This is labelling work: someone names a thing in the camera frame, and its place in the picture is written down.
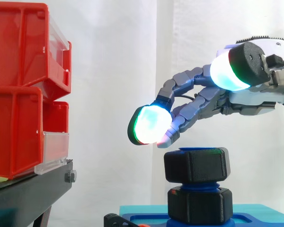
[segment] white backdrop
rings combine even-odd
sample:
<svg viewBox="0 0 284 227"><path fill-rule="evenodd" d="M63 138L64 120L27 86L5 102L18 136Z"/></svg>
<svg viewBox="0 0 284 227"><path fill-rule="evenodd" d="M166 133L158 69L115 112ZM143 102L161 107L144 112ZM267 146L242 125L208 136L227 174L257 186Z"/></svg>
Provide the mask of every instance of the white backdrop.
<svg viewBox="0 0 284 227"><path fill-rule="evenodd" d="M78 172L53 205L49 227L103 226L103 216L120 205L166 203L172 185L162 157L183 146L226 147L232 173L222 186L234 202L284 212L282 106L262 116L199 121L166 150L134 146L126 135L135 109L151 103L173 74L210 63L238 39L284 37L284 0L43 2L72 42L72 94L63 100L70 104L69 158Z"/></svg>

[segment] blue base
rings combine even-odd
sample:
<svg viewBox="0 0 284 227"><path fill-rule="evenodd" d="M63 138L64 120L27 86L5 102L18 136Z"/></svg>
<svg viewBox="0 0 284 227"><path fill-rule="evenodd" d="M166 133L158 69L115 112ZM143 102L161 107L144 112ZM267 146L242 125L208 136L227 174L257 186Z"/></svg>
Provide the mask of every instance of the blue base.
<svg viewBox="0 0 284 227"><path fill-rule="evenodd" d="M259 204L233 206L234 215L221 227L284 227L284 214ZM135 224L150 227L214 227L189 226L169 219L167 206L122 206L120 215Z"/></svg>

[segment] red plastic drawer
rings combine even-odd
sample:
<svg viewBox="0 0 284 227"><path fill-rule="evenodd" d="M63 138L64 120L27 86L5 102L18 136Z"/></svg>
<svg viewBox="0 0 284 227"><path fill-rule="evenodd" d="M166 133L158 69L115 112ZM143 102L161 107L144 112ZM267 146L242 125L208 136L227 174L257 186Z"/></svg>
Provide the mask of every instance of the red plastic drawer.
<svg viewBox="0 0 284 227"><path fill-rule="evenodd" d="M44 104L42 96L37 87L0 87L0 177L12 179L40 163L67 156L68 133L63 132L68 130L68 104Z"/></svg>
<svg viewBox="0 0 284 227"><path fill-rule="evenodd" d="M36 86L50 101L71 92L71 44L47 5L0 2L0 86Z"/></svg>

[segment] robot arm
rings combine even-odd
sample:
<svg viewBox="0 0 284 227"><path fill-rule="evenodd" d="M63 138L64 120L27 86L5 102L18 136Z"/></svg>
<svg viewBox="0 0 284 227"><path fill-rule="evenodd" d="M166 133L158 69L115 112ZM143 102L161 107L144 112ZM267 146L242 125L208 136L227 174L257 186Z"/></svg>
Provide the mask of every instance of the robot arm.
<svg viewBox="0 0 284 227"><path fill-rule="evenodd" d="M171 112L175 97L194 85L205 88ZM284 40L249 39L218 51L211 65L166 81L151 105L137 109L128 136L136 145L156 142L167 148L197 120L218 113L263 114L274 110L276 102L284 104Z"/></svg>

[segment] black clip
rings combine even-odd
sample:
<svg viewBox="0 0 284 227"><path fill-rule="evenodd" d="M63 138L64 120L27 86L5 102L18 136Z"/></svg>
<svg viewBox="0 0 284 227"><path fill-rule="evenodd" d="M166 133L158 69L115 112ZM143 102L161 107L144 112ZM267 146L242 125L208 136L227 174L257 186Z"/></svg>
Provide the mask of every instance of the black clip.
<svg viewBox="0 0 284 227"><path fill-rule="evenodd" d="M139 227L117 214L107 214L104 216L104 227Z"/></svg>

